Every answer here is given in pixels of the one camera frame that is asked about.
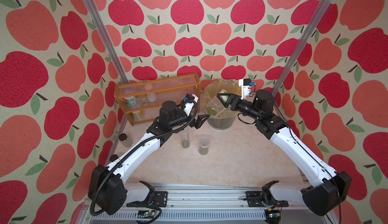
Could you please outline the green jar lid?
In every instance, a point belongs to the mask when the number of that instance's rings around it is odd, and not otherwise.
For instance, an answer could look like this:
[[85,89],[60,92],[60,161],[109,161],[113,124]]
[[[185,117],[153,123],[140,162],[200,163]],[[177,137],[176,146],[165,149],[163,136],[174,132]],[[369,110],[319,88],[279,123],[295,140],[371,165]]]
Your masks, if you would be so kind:
[[222,94],[221,96],[220,96],[220,98],[221,98],[221,100],[224,102],[224,103],[227,103],[228,102],[228,100],[229,100],[229,98],[230,98],[230,94]]

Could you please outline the glass jar with mung beans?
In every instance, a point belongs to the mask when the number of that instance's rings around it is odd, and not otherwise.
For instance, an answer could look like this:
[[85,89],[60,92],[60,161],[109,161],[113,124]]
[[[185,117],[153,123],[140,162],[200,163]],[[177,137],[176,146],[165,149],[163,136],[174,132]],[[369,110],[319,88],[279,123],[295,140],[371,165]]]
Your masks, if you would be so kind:
[[217,96],[212,98],[205,107],[205,113],[209,114],[211,118],[215,118],[223,113],[227,108],[224,108]]

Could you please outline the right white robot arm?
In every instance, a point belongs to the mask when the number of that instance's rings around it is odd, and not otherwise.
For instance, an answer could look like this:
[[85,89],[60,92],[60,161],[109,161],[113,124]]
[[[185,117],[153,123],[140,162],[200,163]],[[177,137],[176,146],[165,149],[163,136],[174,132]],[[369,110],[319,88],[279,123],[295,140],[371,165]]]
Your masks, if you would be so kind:
[[261,202],[273,207],[279,201],[306,205],[313,213],[324,216],[345,201],[350,189],[351,177],[338,172],[312,150],[292,131],[289,124],[274,114],[275,98],[266,90],[258,90],[252,102],[235,94],[217,94],[225,108],[254,119],[254,125],[297,165],[308,180],[306,186],[283,186],[272,181],[262,187]]

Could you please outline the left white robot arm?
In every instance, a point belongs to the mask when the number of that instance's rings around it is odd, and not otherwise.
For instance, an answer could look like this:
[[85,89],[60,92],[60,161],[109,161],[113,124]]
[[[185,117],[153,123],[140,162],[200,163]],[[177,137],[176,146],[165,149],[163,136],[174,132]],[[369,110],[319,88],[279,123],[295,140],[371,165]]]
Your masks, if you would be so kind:
[[176,104],[165,101],[159,116],[153,121],[143,137],[124,155],[107,166],[99,164],[91,176],[88,197],[92,201],[90,213],[98,216],[104,212],[116,213],[124,205],[150,206],[154,199],[154,187],[139,181],[126,187],[125,183],[139,165],[167,140],[187,127],[199,129],[209,118],[198,115],[198,97],[187,94]]

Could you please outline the short clear jar with beans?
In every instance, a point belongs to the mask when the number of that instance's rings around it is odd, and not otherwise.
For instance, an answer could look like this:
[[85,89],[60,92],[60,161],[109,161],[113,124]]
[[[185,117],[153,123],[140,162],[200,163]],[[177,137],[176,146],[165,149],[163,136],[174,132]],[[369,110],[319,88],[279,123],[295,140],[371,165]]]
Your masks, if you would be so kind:
[[199,153],[201,155],[207,155],[209,152],[210,139],[206,136],[199,138]]

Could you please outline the tall clear jar with beans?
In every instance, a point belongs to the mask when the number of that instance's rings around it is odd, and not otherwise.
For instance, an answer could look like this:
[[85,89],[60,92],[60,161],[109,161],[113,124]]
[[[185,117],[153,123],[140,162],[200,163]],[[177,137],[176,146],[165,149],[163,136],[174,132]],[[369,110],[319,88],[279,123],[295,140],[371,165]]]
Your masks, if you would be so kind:
[[186,149],[190,147],[190,144],[189,130],[183,130],[181,132],[181,146]]

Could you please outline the grey bin with yellow bag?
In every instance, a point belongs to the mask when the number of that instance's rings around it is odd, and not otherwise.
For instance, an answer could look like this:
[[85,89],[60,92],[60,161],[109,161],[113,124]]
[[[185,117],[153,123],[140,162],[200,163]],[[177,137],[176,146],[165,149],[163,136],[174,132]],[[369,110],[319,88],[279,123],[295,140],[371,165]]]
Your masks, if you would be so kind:
[[232,80],[216,80],[204,89],[205,99],[205,114],[209,114],[210,118],[207,120],[209,125],[216,130],[229,129],[236,116],[236,111],[231,111],[225,108],[221,101],[217,98],[218,93],[241,95],[241,88],[238,83]]

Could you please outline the white bottle on shelf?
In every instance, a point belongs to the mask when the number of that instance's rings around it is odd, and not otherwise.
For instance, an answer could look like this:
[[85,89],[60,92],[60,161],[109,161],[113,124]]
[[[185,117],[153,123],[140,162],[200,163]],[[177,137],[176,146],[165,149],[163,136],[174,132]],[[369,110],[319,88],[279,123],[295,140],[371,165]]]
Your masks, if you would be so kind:
[[[152,84],[146,84],[144,86],[145,90],[148,92],[148,91],[152,91],[154,89],[153,85]],[[151,92],[151,93],[147,93],[146,94],[146,98],[149,102],[155,102],[157,100],[157,95],[155,92]]]

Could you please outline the orange wooden shelf rack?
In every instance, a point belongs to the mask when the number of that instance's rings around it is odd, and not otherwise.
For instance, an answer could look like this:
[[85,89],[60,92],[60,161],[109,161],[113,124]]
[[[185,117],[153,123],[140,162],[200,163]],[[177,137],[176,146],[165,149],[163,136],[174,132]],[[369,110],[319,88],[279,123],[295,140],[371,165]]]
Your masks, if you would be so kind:
[[[144,88],[146,84],[152,84],[154,89],[147,92]],[[155,102],[149,102],[146,98],[146,94],[151,92],[155,92],[157,95]],[[165,101],[174,101],[179,104],[186,94],[195,94],[199,97],[200,92],[201,84],[199,76],[195,72],[176,77],[118,85],[115,87],[114,96],[130,125],[135,126],[152,122]],[[128,106],[123,99],[130,96],[136,96],[137,103],[134,106]],[[139,110],[144,111],[144,120],[134,122],[131,113]]]

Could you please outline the yellow can on shelf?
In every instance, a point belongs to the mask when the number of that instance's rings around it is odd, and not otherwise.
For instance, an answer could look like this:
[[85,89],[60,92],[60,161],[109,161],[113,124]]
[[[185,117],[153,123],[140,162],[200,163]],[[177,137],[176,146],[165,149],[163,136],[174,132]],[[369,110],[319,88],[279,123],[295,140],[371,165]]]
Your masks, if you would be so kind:
[[131,114],[134,118],[134,122],[140,122],[140,121],[144,120],[144,111],[143,110],[134,111]]

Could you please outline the white printed cup on shelf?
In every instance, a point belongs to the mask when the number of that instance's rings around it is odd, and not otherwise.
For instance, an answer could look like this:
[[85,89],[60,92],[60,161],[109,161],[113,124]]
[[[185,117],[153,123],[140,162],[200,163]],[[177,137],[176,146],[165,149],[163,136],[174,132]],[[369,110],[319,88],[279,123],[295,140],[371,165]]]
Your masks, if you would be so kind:
[[123,99],[128,106],[134,106],[137,103],[136,96],[124,97]]

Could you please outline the small circuit board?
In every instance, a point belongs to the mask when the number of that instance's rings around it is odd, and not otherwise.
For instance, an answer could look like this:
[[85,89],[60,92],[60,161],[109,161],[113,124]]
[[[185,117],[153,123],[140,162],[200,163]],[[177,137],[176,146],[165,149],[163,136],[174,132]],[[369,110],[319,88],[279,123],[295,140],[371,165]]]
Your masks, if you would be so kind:
[[156,214],[155,210],[139,210],[136,217],[138,219],[152,219]]

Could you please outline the dark lid jar by wall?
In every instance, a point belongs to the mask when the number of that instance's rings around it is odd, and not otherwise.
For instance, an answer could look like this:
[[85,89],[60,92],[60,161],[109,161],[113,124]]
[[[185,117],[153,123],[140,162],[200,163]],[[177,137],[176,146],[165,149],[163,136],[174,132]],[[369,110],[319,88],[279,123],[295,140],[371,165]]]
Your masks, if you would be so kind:
[[119,141],[126,148],[130,148],[132,146],[132,144],[133,144],[133,141],[132,141],[131,137],[129,137],[125,133],[122,133],[122,134],[119,135]]

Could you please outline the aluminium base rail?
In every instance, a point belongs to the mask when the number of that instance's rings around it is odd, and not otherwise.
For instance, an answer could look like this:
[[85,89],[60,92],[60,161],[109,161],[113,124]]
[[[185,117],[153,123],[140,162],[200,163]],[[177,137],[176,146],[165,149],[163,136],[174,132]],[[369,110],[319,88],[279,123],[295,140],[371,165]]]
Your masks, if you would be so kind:
[[[269,209],[250,207],[246,193],[259,192],[253,187],[154,184],[154,206],[162,210],[157,224],[267,224]],[[134,205],[121,207],[115,214],[90,214],[87,201],[74,214],[74,224],[138,224],[151,219],[138,219],[139,210],[152,210]]]

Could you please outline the left aluminium frame post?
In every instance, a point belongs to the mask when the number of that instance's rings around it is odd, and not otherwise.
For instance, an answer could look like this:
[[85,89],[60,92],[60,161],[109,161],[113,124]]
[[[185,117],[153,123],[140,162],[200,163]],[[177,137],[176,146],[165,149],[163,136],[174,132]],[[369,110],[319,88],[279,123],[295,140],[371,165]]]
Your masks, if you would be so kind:
[[119,78],[121,79],[123,84],[129,84],[129,80],[126,76],[124,67],[113,45],[113,41],[109,35],[108,30],[106,29],[106,26],[103,20],[101,19],[99,10],[97,8],[97,4],[95,3],[94,0],[83,0],[83,2],[90,14],[90,17],[92,18],[94,25],[96,26],[96,29],[100,35],[100,38],[106,48],[106,51],[111,61],[113,62],[116,68],[116,71],[118,72]]

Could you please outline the aluminium frame post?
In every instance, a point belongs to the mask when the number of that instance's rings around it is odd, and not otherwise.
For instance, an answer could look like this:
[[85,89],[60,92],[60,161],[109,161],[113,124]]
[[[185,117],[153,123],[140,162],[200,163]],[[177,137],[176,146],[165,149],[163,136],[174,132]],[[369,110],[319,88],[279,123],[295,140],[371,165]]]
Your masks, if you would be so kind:
[[293,50],[291,56],[289,57],[289,59],[287,59],[284,69],[282,70],[278,80],[276,80],[274,87],[272,88],[271,93],[274,97],[277,95],[281,86],[284,84],[284,81],[290,73],[294,63],[297,61],[298,57],[302,53],[303,49],[309,41],[309,38],[315,32],[315,29],[322,20],[322,17],[324,16],[332,1],[333,0],[320,0],[320,2],[318,3],[318,6],[314,11],[309,23],[306,25],[306,29],[302,32],[302,36],[300,37],[297,45],[295,46],[295,49]]
[[97,8],[97,4],[95,3],[94,0],[83,0],[83,2],[90,14],[90,17],[92,18],[94,25],[96,26],[96,29],[100,35],[100,38],[106,48],[106,51],[111,61],[113,62],[116,68],[116,71],[118,72],[119,78],[121,79],[123,84],[129,84],[129,80],[126,76],[124,67],[113,45],[113,41],[109,35],[108,30],[106,29],[106,26],[103,20],[101,19],[99,10]]

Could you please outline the right aluminium frame post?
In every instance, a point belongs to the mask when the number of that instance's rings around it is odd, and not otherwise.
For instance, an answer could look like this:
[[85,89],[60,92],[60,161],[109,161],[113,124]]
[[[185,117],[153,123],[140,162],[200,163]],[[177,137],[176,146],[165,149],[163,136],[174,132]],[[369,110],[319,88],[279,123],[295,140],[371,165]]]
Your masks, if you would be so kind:
[[300,37],[297,45],[295,46],[295,49],[293,50],[291,56],[289,57],[289,59],[287,59],[284,69],[282,70],[278,80],[276,80],[274,87],[272,88],[271,93],[274,97],[277,95],[281,86],[284,84],[284,81],[290,73],[294,63],[297,61],[298,57],[302,53],[303,49],[309,41],[309,38],[315,32],[315,29],[322,20],[322,17],[324,16],[332,1],[333,0],[320,0],[320,2],[318,3],[318,6],[314,11],[309,23],[306,25],[306,29],[302,32],[302,36]]

